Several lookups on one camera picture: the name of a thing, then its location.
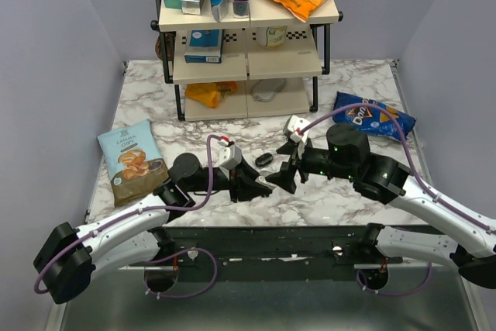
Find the black earbud charging case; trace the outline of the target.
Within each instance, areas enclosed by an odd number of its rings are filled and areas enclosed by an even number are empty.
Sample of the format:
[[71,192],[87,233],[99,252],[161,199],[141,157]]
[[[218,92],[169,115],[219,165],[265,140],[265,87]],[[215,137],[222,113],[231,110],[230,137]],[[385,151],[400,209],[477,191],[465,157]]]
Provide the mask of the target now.
[[258,168],[263,168],[271,164],[274,160],[272,153],[264,153],[255,159],[255,165]]

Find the white earbud charging case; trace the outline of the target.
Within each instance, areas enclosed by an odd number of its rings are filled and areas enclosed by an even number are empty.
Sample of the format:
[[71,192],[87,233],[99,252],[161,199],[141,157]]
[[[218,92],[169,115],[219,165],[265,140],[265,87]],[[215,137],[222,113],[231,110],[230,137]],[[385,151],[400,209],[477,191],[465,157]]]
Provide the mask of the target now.
[[271,190],[274,190],[274,189],[276,188],[276,185],[275,185],[275,184],[272,184],[272,183],[268,182],[268,181],[267,181],[267,179],[266,179],[264,176],[262,176],[262,175],[260,175],[260,176],[256,179],[256,182],[257,182],[258,184],[263,185],[263,186],[264,186],[264,187],[266,187],[266,188],[270,188]]

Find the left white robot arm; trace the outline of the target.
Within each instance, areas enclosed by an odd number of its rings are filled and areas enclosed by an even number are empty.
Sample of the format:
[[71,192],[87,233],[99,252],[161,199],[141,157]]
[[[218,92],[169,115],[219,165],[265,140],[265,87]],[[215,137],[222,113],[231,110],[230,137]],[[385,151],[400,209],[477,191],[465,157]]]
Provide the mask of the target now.
[[48,293],[57,304],[76,298],[100,274],[128,264],[169,261],[172,247],[161,239],[163,225],[195,208],[191,192],[210,197],[228,191],[233,202],[267,197],[274,190],[266,178],[229,146],[218,167],[202,166],[192,153],[178,156],[168,179],[141,201],[92,224],[53,228],[36,255],[34,291]]

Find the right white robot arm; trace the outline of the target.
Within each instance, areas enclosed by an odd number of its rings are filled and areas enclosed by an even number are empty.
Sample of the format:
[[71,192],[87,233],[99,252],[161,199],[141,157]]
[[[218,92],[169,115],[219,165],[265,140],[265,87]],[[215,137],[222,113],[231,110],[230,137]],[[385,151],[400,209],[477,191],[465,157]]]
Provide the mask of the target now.
[[370,151],[365,133],[347,124],[326,132],[328,147],[314,148],[307,136],[287,135],[278,149],[288,161],[267,182],[293,194],[295,175],[306,182],[316,174],[350,181],[364,198],[406,211],[437,229],[416,233],[370,224],[371,235],[357,242],[358,257],[372,263],[379,257],[407,257],[453,267],[465,280],[495,287],[495,221],[475,212],[427,184],[411,167]]

